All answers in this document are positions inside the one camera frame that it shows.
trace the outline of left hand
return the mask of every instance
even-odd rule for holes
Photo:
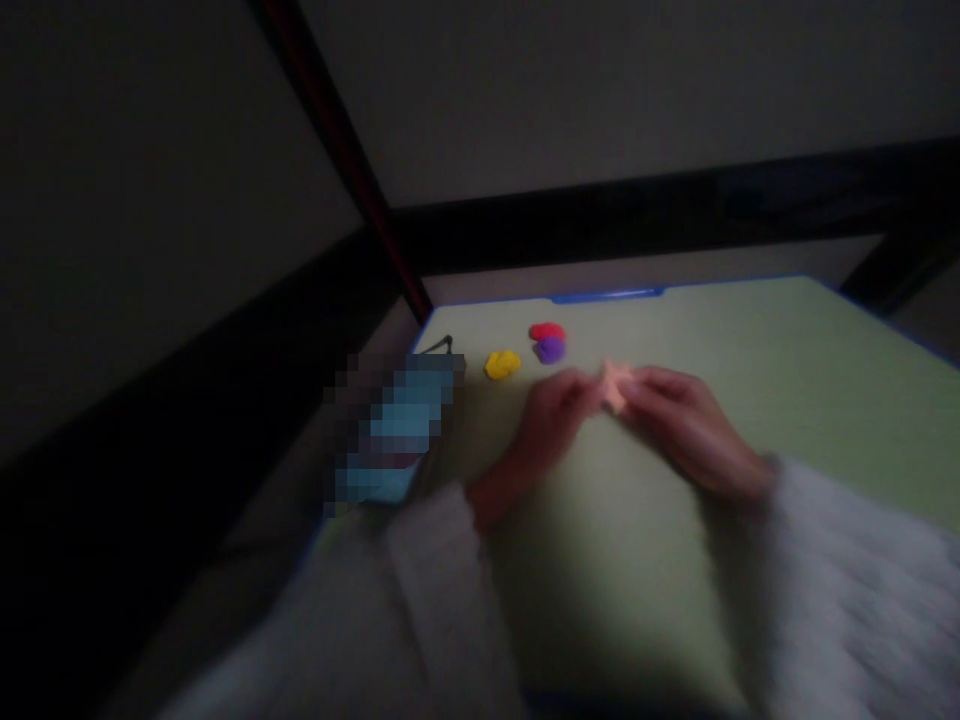
[[[602,401],[596,378],[574,368],[531,388],[510,447],[466,490],[478,532],[500,522],[563,459],[583,421],[599,412]]]

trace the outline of black strap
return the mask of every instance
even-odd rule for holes
[[[428,353],[428,352],[433,352],[433,351],[436,350],[438,347],[440,347],[441,345],[444,345],[444,344],[447,346],[447,352],[446,352],[446,354],[447,354],[447,355],[452,355],[452,354],[453,354],[453,338],[452,338],[450,335],[444,335],[444,336],[443,336],[443,340],[441,340],[440,342],[438,342],[436,345],[431,345],[431,346],[428,347],[426,350],[421,350],[418,354],[419,354],[419,355],[425,355],[425,354]]]

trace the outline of play dough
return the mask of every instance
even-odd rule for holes
[[[603,370],[600,371],[600,382],[603,383],[603,401],[609,406],[614,415],[623,412],[627,401],[623,399],[617,383],[621,380],[630,380],[633,371],[624,363],[622,367],[614,365],[609,360],[603,361]]]
[[[520,356],[513,350],[492,352],[483,366],[484,372],[491,380],[506,380],[520,369]]]
[[[540,362],[544,365],[553,365],[563,360],[567,352],[567,344],[558,337],[546,337],[537,343],[534,350]]]
[[[563,329],[563,326],[558,325],[557,323],[539,323],[537,325],[530,326],[530,339],[536,340],[537,342],[545,340],[548,337],[560,338],[561,340],[567,339],[567,332]]]

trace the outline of right hand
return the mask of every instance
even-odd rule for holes
[[[652,433],[670,459],[705,490],[738,500],[770,492],[773,469],[733,429],[703,380],[644,367],[618,388],[627,401],[621,417]]]

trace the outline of hand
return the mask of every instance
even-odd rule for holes
[[[563,370],[531,388],[520,428],[503,457],[467,488],[481,534],[503,519],[567,454],[583,421],[600,410],[595,378]]]
[[[624,420],[650,431],[705,490],[743,500],[769,493],[773,470],[733,429],[703,380],[645,367],[618,388],[627,400]]]

